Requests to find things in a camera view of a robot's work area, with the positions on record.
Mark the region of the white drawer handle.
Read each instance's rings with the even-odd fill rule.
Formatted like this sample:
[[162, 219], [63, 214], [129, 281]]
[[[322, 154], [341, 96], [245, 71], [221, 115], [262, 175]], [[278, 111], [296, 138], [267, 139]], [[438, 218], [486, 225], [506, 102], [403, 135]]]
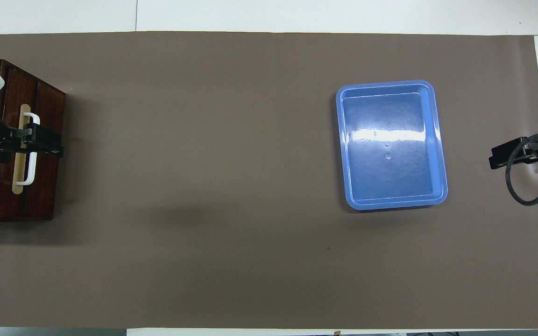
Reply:
[[[23, 112], [23, 117], [30, 118], [36, 125], [40, 126], [40, 117], [36, 113]], [[23, 181], [16, 181], [17, 186], [28, 186], [34, 183], [35, 174], [36, 174], [36, 164], [38, 161], [38, 154], [36, 152], [31, 152], [28, 155], [28, 170], [26, 172], [25, 179]]]

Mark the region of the wooden drawer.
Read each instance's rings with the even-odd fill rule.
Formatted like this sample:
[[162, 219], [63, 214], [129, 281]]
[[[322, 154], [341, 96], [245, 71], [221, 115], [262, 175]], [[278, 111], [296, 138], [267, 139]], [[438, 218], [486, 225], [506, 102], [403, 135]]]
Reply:
[[[0, 60], [0, 117], [7, 126], [19, 127], [21, 105], [27, 104], [43, 127], [61, 133], [66, 94], [6, 60]], [[0, 222], [50, 220], [57, 189], [58, 159], [38, 154], [34, 182], [13, 193], [13, 162], [0, 163]]]

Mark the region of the blue plastic tray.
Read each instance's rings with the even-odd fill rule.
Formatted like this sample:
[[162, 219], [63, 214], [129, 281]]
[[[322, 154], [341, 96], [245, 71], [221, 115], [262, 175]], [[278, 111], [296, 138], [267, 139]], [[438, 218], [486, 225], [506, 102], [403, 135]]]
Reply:
[[431, 83], [351, 84], [335, 94], [344, 194], [350, 208], [442, 204], [449, 187]]

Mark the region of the brown table mat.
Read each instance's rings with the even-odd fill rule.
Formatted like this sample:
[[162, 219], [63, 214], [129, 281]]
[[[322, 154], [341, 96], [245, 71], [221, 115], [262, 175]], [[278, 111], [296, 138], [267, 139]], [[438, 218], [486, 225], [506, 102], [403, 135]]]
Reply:
[[[530, 36], [0, 35], [66, 93], [54, 219], [0, 224], [0, 327], [538, 329], [538, 205], [490, 149], [538, 132]], [[435, 88], [449, 193], [356, 212], [335, 95]]]

